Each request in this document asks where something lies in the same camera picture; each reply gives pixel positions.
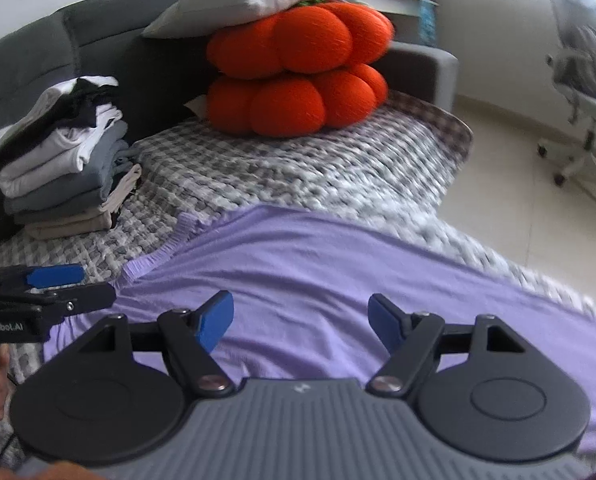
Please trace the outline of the purple garment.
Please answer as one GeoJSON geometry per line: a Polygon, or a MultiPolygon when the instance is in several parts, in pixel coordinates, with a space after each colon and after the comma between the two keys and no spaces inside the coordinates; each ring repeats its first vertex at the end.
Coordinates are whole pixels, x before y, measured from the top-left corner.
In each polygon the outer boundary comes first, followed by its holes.
{"type": "Polygon", "coordinates": [[[367,320],[377,292],[404,311],[450,323],[494,314],[584,389],[591,419],[580,448],[596,452],[596,321],[392,235],[271,205],[207,226],[181,214],[165,243],[123,266],[115,290],[113,311],[133,323],[230,292],[234,319],[212,356],[236,382],[365,382],[388,356],[367,320]]]}

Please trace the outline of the stack of folded clothes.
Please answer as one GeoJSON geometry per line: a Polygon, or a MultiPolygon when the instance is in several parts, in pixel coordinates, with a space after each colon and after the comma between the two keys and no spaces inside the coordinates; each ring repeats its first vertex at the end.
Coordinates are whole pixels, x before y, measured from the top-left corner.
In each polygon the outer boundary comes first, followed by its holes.
{"type": "Polygon", "coordinates": [[[112,76],[60,81],[0,129],[4,211],[29,237],[112,228],[142,173],[118,98],[112,76]]]}

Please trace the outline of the grey checkered bed quilt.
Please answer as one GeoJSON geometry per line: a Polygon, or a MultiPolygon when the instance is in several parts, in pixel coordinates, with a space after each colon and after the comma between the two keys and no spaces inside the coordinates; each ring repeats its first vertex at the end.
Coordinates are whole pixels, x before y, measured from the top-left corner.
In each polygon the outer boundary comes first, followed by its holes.
{"type": "MultiPolygon", "coordinates": [[[[472,147],[458,118],[394,93],[359,125],[286,140],[233,138],[190,120],[138,141],[141,184],[104,233],[0,243],[6,266],[83,266],[89,283],[115,281],[128,262],[157,250],[181,214],[202,226],[258,205],[329,214],[505,278],[596,321],[596,303],[508,261],[437,217],[472,147]]],[[[596,470],[596,452],[578,448],[596,470]]]]}

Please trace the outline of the lower orange pumpkin cushion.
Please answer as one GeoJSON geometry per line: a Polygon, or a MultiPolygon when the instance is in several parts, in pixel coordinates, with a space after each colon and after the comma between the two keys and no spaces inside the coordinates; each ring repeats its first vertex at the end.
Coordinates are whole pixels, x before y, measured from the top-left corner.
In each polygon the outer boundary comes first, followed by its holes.
{"type": "Polygon", "coordinates": [[[295,138],[363,122],[387,94],[385,78],[366,64],[310,76],[222,76],[209,88],[207,118],[214,129],[232,136],[295,138]]]}

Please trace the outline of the orange pumpkin cushion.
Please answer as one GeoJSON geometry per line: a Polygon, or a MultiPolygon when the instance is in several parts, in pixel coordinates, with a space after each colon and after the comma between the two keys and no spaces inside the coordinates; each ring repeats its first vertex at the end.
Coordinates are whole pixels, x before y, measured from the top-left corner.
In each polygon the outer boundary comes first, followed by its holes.
{"type": "Polygon", "coordinates": [[[207,118],[214,129],[232,136],[295,138],[363,122],[387,94],[385,78],[366,64],[310,76],[222,76],[209,88],[207,118]]]}
{"type": "Polygon", "coordinates": [[[313,75],[371,64],[388,50],[394,27],[364,4],[332,1],[293,8],[213,32],[207,59],[228,77],[313,75]]]}

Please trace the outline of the upper orange pumpkin cushion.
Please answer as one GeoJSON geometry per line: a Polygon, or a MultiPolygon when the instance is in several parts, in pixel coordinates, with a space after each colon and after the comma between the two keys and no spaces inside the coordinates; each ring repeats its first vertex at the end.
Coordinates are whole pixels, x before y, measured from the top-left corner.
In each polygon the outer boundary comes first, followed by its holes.
{"type": "Polygon", "coordinates": [[[388,50],[394,27],[364,4],[332,1],[293,8],[213,32],[207,59],[228,77],[313,75],[371,64],[388,50]]]}

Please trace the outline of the white office chair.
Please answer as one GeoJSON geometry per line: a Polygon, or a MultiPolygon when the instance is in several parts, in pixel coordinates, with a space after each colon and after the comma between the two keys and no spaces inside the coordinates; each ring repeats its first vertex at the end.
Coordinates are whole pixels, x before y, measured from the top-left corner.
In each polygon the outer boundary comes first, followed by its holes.
{"type": "Polygon", "coordinates": [[[545,56],[545,63],[551,70],[554,90],[570,106],[568,122],[577,125],[581,119],[590,122],[586,136],[580,144],[566,144],[548,139],[541,139],[537,144],[537,153],[543,159],[563,165],[553,174],[553,182],[561,188],[565,183],[574,181],[596,201],[596,99],[564,86],[556,84],[554,70],[560,51],[564,48],[568,35],[581,25],[596,28],[596,0],[550,0],[555,20],[558,46],[557,50],[545,56]]]}

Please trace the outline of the backpack on chair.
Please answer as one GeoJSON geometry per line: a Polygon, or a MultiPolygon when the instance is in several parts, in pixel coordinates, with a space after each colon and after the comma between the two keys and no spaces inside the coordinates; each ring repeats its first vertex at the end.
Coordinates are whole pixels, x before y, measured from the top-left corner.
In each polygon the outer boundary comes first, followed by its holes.
{"type": "Polygon", "coordinates": [[[596,28],[581,25],[568,35],[556,61],[554,80],[596,99],[596,28]]]}

